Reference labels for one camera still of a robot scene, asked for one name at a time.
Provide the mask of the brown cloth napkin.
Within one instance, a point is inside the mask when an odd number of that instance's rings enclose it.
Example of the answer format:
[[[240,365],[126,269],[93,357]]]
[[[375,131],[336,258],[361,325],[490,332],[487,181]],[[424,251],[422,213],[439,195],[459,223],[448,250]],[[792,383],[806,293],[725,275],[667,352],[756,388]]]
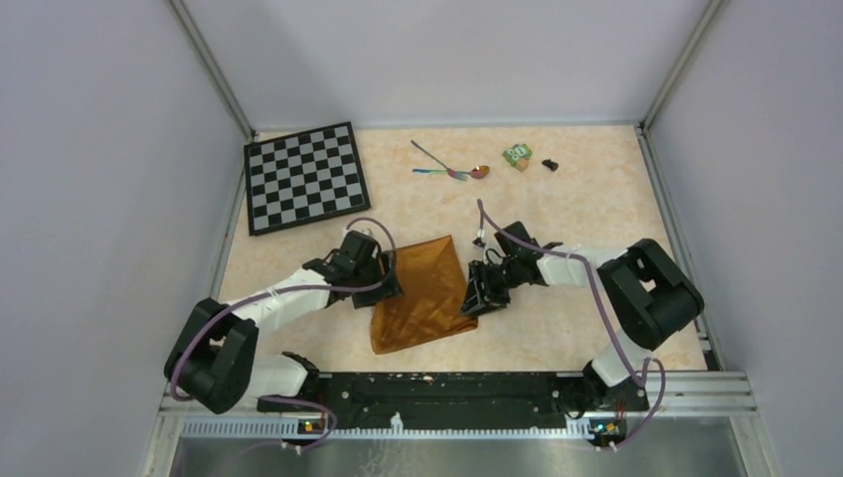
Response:
[[[451,236],[402,246],[400,296],[378,303],[370,323],[373,352],[385,355],[473,331],[478,318],[460,312],[467,290]]]

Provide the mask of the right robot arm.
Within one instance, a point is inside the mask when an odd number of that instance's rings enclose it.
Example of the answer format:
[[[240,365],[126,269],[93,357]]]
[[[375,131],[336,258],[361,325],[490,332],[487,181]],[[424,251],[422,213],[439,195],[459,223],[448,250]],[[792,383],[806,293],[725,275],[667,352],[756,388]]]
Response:
[[[469,263],[460,315],[504,309],[521,285],[568,285],[589,289],[601,320],[618,322],[572,391],[578,411],[611,408],[643,380],[653,352],[704,311],[696,285],[651,238],[617,249],[540,246],[520,221],[494,237],[495,256]]]

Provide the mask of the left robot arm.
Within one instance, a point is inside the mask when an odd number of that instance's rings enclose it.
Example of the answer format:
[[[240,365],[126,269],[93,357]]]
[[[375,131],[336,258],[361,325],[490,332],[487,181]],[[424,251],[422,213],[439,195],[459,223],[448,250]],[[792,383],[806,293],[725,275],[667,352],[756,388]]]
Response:
[[[400,296],[397,265],[394,247],[348,231],[339,247],[275,285],[234,301],[200,300],[164,365],[171,397],[215,414],[229,411],[250,387],[262,335],[346,298],[360,309]]]

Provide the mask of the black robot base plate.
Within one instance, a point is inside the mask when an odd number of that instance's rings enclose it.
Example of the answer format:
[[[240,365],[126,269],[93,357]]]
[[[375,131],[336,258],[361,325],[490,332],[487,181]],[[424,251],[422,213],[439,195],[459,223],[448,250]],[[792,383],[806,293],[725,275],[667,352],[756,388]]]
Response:
[[[580,373],[333,373],[304,385],[299,401],[335,412],[339,428],[409,430],[562,428],[589,412],[647,411],[631,381],[609,389]]]

